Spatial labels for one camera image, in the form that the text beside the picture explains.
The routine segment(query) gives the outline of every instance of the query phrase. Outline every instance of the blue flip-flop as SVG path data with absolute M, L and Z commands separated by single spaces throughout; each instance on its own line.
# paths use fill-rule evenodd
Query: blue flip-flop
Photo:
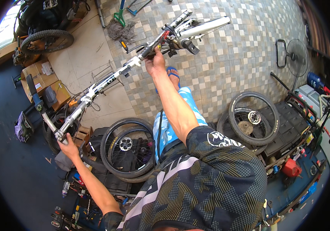
M 167 76 L 174 75 L 174 76 L 178 77 L 178 79 L 179 79 L 178 87 L 181 88 L 181 79 L 179 78 L 179 76 L 178 76 L 177 74 L 172 73 L 171 70 L 176 70 L 176 71 L 178 71 L 178 70 L 175 69 L 174 67 L 167 67 L 167 69 L 166 69 L 166 73 L 168 73 L 168 71 L 170 71 L 170 74 L 168 74 Z

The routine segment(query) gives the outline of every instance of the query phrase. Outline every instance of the foot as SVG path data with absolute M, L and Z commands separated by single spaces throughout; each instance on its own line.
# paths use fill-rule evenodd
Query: foot
M 173 85 L 174 85 L 174 87 L 175 87 L 175 90 L 179 90 L 179 78 L 178 77 L 176 77 L 175 75 L 171 75 L 171 73 L 174 73 L 174 74 L 176 74 L 176 75 L 178 75 L 178 72 L 177 72 L 177 70 L 175 70 L 175 69 L 171 69 L 171 70 L 168 70 L 167 71 L 167 75 L 169 76 L 169 78 L 170 78 L 170 81 L 173 83 Z

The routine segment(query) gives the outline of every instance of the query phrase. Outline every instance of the window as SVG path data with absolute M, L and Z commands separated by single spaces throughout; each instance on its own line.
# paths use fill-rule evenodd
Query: window
M 11 7 L 6 13 L 6 16 L 2 19 L 0 23 L 0 49 L 11 44 L 14 39 L 14 23 L 16 15 L 20 9 L 20 2 L 15 6 Z M 16 21 L 15 30 L 17 30 L 19 22 Z

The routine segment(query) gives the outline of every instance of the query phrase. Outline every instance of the patterned jersey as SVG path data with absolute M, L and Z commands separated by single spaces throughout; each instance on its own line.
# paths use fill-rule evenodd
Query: patterned jersey
M 104 215 L 107 230 L 247 231 L 256 225 L 267 178 L 245 146 L 199 126 L 188 134 L 186 146 L 180 143 L 165 156 L 124 216 Z

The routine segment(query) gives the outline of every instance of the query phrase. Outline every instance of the blue camo pants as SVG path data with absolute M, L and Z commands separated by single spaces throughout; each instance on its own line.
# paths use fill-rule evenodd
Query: blue camo pants
M 190 108 L 193 110 L 198 124 L 206 125 L 207 123 L 205 121 L 205 118 L 200 114 L 199 110 L 196 107 L 196 103 L 193 100 L 192 94 L 190 93 L 190 88 L 185 86 L 178 90 L 179 95 L 187 102 L 187 104 L 190 106 Z M 160 140 L 158 140 L 158 134 L 159 134 L 159 123 L 160 123 L 160 112 L 156 115 L 155 122 L 153 125 L 153 135 L 155 140 L 155 158 L 156 163 L 159 161 L 159 155 L 162 153 L 164 147 L 171 143 L 172 141 L 175 141 L 178 139 L 176 136 L 173 128 L 171 127 L 167 116 L 165 115 L 165 112 L 162 113 L 162 121 L 161 121 L 161 133 L 160 133 Z M 160 144 L 160 151 L 157 150 L 157 143 Z

